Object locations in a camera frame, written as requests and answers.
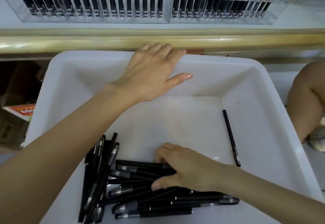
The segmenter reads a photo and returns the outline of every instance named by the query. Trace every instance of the hand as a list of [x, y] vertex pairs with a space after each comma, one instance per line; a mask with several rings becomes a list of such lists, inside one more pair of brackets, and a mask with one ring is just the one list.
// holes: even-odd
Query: hand
[[180, 186], [201, 192], [223, 192], [229, 176], [236, 170], [233, 165], [219, 163], [194, 150], [170, 143], [158, 148], [155, 161], [167, 162], [177, 173], [156, 180], [152, 189]]
[[186, 50], [172, 50], [170, 44], [145, 45], [132, 56], [122, 76], [114, 85], [132, 93], [136, 102], [155, 99], [193, 77], [190, 73], [169, 78]]

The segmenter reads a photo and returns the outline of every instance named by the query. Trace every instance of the person's right arm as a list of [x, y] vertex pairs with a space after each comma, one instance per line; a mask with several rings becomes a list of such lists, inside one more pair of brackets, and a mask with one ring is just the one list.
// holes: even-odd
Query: person's right arm
[[313, 62], [296, 76], [287, 100], [287, 111], [300, 141], [319, 125], [325, 107], [325, 62]]
[[222, 164], [188, 148], [165, 143], [156, 162], [168, 162], [177, 173], [152, 184], [152, 189], [181, 186], [238, 197], [282, 224], [320, 224], [325, 204], [256, 177], [235, 165]]

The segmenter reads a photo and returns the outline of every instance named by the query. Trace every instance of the white plastic bin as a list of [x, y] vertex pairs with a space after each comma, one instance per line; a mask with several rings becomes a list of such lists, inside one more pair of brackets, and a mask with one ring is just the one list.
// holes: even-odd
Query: white plastic bin
[[[132, 52], [67, 51], [50, 63], [26, 144], [43, 134], [105, 83], [117, 79]], [[226, 109], [242, 169], [263, 179], [323, 201], [315, 175], [286, 110], [265, 70], [251, 59], [185, 55], [173, 74], [193, 78], [154, 101], [124, 112], [106, 132], [118, 132], [119, 159], [152, 161], [169, 141], [234, 164], [222, 116]], [[77, 223], [83, 185], [79, 164], [45, 215], [42, 224]], [[190, 216], [115, 220], [106, 207], [103, 223], [277, 223], [241, 201], [236, 206], [194, 209]]]

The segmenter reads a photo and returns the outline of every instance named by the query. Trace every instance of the fingernail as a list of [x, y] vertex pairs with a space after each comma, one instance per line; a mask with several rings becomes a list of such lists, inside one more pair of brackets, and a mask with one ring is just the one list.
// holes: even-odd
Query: fingernail
[[147, 49], [149, 49], [149, 47], [150, 47], [150, 45], [146, 44], [145, 46], [143, 46], [143, 47], [141, 48], [141, 50], [147, 50]]
[[160, 186], [160, 184], [158, 182], [153, 182], [152, 185], [151, 185], [151, 189], [153, 191], [158, 190], [160, 188], [161, 188], [161, 186]]
[[193, 74], [187, 73], [187, 74], [185, 74], [184, 79], [190, 79], [192, 77], [193, 77]]

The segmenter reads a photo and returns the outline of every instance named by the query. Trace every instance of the person's right hand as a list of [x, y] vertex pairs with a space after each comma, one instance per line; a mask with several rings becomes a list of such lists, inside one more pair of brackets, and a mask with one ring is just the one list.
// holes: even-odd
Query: person's right hand
[[171, 143], [158, 148], [155, 161], [167, 162], [177, 173], [156, 180], [152, 189], [180, 186], [201, 192], [222, 192], [236, 170], [234, 165], [222, 164], [194, 150]]

